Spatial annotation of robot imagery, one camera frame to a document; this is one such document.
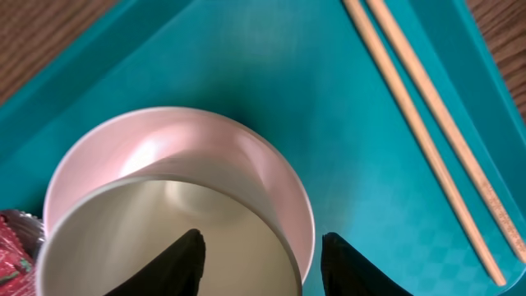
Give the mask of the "white cup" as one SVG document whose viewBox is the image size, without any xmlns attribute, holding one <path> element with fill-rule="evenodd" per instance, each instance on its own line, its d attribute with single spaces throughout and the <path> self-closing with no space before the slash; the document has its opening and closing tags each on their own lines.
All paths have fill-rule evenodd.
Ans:
<svg viewBox="0 0 526 296">
<path fill-rule="evenodd" d="M 294 296 L 298 263 L 261 185 L 221 160 L 161 160 L 89 193 L 39 255 L 40 295 L 105 295 L 190 229 L 205 240 L 197 295 Z"/>
</svg>

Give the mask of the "pink bowl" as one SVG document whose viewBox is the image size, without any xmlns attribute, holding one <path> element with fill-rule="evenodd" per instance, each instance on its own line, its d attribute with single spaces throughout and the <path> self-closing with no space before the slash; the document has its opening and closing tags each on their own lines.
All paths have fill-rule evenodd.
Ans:
<svg viewBox="0 0 526 296">
<path fill-rule="evenodd" d="M 315 252 L 315 220 L 289 162 L 262 136 L 230 118 L 200 109 L 154 107 L 101 123 L 81 137 L 55 169 L 44 200 L 44 232 L 87 193 L 154 162 L 206 153 L 251 175 L 270 195 L 302 278 Z"/>
</svg>

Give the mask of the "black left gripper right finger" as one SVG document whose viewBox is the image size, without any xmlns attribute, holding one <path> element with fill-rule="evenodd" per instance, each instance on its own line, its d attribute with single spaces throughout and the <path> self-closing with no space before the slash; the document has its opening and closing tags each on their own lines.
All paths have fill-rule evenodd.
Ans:
<svg viewBox="0 0 526 296">
<path fill-rule="evenodd" d="M 322 236 L 325 296 L 411 296 L 337 233 Z"/>
</svg>

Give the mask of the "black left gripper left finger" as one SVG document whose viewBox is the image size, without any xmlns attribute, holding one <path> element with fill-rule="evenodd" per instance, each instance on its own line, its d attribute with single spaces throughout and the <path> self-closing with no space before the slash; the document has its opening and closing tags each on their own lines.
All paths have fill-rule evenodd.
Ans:
<svg viewBox="0 0 526 296">
<path fill-rule="evenodd" d="M 190 229 L 105 296 L 197 296 L 204 264 L 204 237 Z"/>
</svg>

